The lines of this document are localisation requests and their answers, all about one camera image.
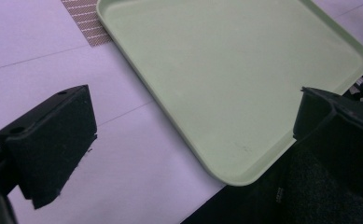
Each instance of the black fabric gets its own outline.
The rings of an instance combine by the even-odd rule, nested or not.
[[[363,223],[363,197],[331,175],[308,148],[293,155],[282,206],[284,223]]]

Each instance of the printed pattern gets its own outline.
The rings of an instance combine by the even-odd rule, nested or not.
[[[112,41],[96,14],[97,0],[62,0],[92,47]]]

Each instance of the tray rim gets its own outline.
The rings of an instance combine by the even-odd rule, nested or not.
[[[296,1],[302,2],[306,7],[308,7],[311,10],[311,12],[313,12],[315,14],[315,16],[318,19],[320,19],[323,23],[325,23],[328,27],[330,27],[334,32],[336,32],[336,34],[342,35],[343,40],[346,41],[347,43],[349,43],[349,45],[352,46],[355,49],[355,51],[359,53],[359,55],[361,55],[361,58],[363,58],[363,45],[353,35],[351,35],[342,26],[340,26],[335,20],[333,20],[316,3],[314,3],[311,0],[296,0]],[[172,125],[177,129],[177,132],[182,136],[183,140],[187,143],[187,145],[189,146],[189,149],[193,152],[195,157],[199,160],[200,164],[204,167],[206,172],[208,172],[210,175],[216,177],[217,179],[219,179],[220,181],[223,181],[224,183],[226,183],[228,185],[242,187],[242,186],[246,186],[246,185],[252,184],[255,181],[257,181],[296,142],[296,140],[292,137],[287,144],[282,144],[282,145],[286,145],[286,147],[284,147],[282,150],[277,151],[278,153],[276,154],[276,156],[274,156],[271,159],[270,162],[268,162],[265,166],[261,167],[259,172],[257,172],[253,177],[251,177],[247,180],[234,181],[233,179],[228,179],[226,176],[222,176],[222,175],[219,175],[219,174],[213,172],[214,169],[211,168],[205,162],[205,159],[202,157],[202,155],[197,150],[194,149],[196,147],[194,146],[194,144],[191,141],[189,141],[188,135],[185,132],[183,132],[183,130],[177,125],[176,119],[173,116],[171,116],[170,113],[168,112],[168,110],[166,109],[166,107],[164,105],[162,105],[160,97],[151,89],[151,86],[149,85],[147,80],[144,78],[144,76],[140,73],[140,70],[134,64],[132,59],[129,57],[126,50],[121,46],[117,37],[108,28],[107,23],[105,21],[105,16],[102,13],[102,10],[105,10],[104,8],[102,8],[103,5],[106,3],[108,3],[109,5],[113,5],[113,4],[120,4],[120,3],[125,3],[125,2],[127,2],[127,0],[98,0],[98,3],[96,5],[96,12],[99,17],[99,20],[100,20],[101,24],[104,26],[104,28],[107,30],[107,32],[110,34],[111,38],[114,40],[114,42],[117,45],[117,47],[119,48],[119,50],[122,52],[122,55],[127,59],[128,63],[131,65],[134,72],[137,74],[139,79],[144,83],[145,87],[149,90],[149,93],[154,97],[156,103],[160,106],[161,110],[165,113],[167,119],[169,119],[172,122]],[[346,78],[343,81],[343,83],[348,83],[348,84],[351,82],[354,83],[357,80],[357,78],[353,78],[353,79],[355,79],[353,81],[350,81],[349,79],[351,79],[351,78],[350,77]],[[348,85],[340,84],[333,92],[338,93],[338,94],[343,94],[349,89],[349,87],[347,87],[347,86]],[[284,135],[284,137],[281,138],[281,140],[284,140],[284,138],[290,134],[293,134],[293,130],[290,130],[288,133],[286,133]]]

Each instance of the tray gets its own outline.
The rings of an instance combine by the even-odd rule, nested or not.
[[[311,1],[100,0],[99,18],[190,149],[233,186],[294,142],[302,92],[345,92],[363,46]]]

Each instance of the light green tray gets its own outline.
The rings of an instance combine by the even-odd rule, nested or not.
[[[363,75],[363,46],[311,1],[100,0],[97,12],[207,171],[234,186],[295,142],[302,86],[343,93]]]

